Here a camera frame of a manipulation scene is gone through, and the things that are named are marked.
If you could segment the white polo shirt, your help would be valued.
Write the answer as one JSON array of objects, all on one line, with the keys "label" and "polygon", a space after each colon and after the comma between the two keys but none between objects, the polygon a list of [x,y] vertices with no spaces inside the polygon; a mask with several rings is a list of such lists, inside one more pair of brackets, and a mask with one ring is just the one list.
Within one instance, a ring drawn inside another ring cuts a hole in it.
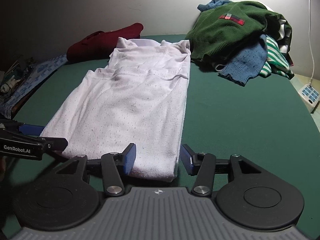
[{"label": "white polo shirt", "polygon": [[119,38],[104,68],[89,70],[42,137],[65,138],[63,156],[99,159],[136,145],[130,175],[171,182],[177,175],[190,43]]}]

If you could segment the small white plush toy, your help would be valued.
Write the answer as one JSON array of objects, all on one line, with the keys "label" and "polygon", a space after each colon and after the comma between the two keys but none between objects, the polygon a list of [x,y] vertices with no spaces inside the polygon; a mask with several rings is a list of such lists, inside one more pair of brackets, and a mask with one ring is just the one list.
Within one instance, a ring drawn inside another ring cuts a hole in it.
[{"label": "small white plush toy", "polygon": [[8,80],[5,84],[1,86],[1,93],[8,93],[11,91],[17,83],[19,83],[20,80],[16,80],[14,77],[10,80]]}]

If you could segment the blue white patterned cloth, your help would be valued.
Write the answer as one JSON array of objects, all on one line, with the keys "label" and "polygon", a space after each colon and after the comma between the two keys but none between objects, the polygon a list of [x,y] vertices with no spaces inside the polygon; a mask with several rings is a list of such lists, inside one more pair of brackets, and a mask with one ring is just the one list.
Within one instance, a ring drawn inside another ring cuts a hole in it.
[{"label": "blue white patterned cloth", "polygon": [[42,63],[31,65],[31,73],[25,78],[17,79],[19,83],[4,96],[1,96],[1,115],[8,119],[13,116],[14,107],[42,81],[67,62],[66,54],[49,59]]}]

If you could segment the blue knit garment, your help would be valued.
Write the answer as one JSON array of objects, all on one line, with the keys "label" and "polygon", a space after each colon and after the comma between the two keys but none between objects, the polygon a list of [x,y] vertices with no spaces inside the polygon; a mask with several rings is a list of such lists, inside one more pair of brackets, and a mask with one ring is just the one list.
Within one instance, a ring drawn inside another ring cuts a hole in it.
[{"label": "blue knit garment", "polygon": [[[211,0],[207,4],[199,4],[198,10],[201,12],[214,9],[220,5],[231,3],[227,0]],[[220,76],[233,81],[241,86],[245,86],[249,79],[258,76],[267,59],[266,36],[259,37],[258,42],[249,45],[233,55],[228,61],[211,62],[208,64],[198,64],[200,67],[212,66],[222,67]]]}]

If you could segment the folded dark red sweater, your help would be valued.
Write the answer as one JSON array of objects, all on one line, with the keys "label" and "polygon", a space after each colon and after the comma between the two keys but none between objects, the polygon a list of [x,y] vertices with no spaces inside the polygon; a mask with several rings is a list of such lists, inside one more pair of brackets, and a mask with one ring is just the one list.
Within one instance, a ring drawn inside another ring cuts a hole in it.
[{"label": "folded dark red sweater", "polygon": [[134,23],[128,27],[114,31],[96,31],[71,45],[66,53],[67,60],[72,63],[107,59],[116,48],[118,38],[127,40],[140,38],[144,26]]}]

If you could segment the green white striped shirt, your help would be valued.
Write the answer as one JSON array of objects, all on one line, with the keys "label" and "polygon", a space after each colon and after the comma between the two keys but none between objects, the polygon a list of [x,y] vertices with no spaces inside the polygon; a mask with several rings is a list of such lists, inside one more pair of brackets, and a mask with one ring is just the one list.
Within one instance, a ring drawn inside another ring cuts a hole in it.
[{"label": "green white striped shirt", "polygon": [[291,80],[294,77],[294,73],[290,69],[288,61],[280,52],[276,41],[268,35],[266,35],[266,46],[267,59],[259,75],[262,77],[268,77],[273,73]]}]

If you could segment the white power strip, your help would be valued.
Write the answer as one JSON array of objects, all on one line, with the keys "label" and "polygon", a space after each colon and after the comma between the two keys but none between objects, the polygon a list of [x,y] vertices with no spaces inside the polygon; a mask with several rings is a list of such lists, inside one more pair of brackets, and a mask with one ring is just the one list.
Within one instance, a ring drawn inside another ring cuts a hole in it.
[{"label": "white power strip", "polygon": [[308,111],[313,113],[319,103],[319,92],[317,92],[312,85],[307,84],[298,91],[298,94],[306,105]]}]

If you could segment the dark green knit sweater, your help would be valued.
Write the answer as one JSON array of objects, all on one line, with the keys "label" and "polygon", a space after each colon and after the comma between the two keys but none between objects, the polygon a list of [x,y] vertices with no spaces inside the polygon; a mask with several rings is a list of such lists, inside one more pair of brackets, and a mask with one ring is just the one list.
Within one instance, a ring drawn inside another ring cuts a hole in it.
[{"label": "dark green knit sweater", "polygon": [[285,17],[253,1],[231,2],[200,13],[186,39],[191,60],[197,64],[228,61],[261,35],[272,37],[280,52],[287,55],[292,27]]}]

